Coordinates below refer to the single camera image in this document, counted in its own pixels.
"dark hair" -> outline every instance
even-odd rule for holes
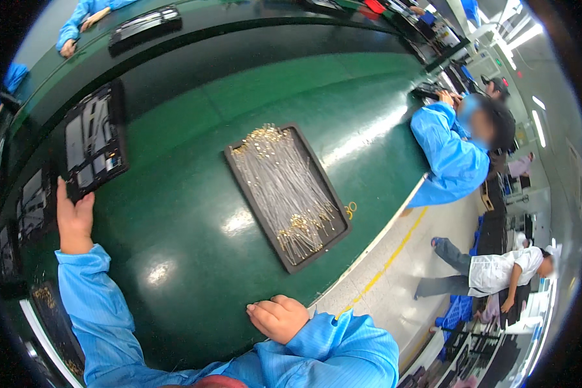
[[[478,95],[481,109],[487,113],[493,124],[494,136],[489,144],[490,151],[507,150],[515,137],[515,119],[502,102]]]

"fluorescent light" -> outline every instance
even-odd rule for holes
[[[483,11],[480,9],[477,9],[477,11],[479,12],[479,18],[481,18],[481,21],[483,23],[489,23],[489,18],[483,13]]]
[[[539,35],[542,32],[543,32],[543,27],[538,23],[535,24],[528,31],[524,32],[517,39],[515,39],[511,43],[509,43],[509,45],[508,45],[509,50],[515,49],[516,47],[519,47],[522,43],[528,42],[533,37]]]
[[[541,107],[541,109],[545,110],[545,104],[543,102],[541,102],[540,99],[538,99],[537,97],[533,96],[533,101]]]
[[[533,111],[534,126],[537,128],[537,134],[539,135],[539,141],[541,146],[545,148],[545,136],[543,136],[543,129],[541,128],[541,121],[539,120],[539,115],[537,111]]]

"white lab coat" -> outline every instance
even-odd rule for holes
[[[518,286],[523,286],[533,278],[542,261],[543,253],[536,246],[503,255],[473,256],[470,262],[468,295],[483,297],[509,288],[511,272],[516,263],[522,268]]]

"wire bundle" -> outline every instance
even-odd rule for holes
[[[288,130],[256,128],[231,154],[267,225],[296,265],[322,249],[319,230],[334,230],[336,210],[309,170]]]

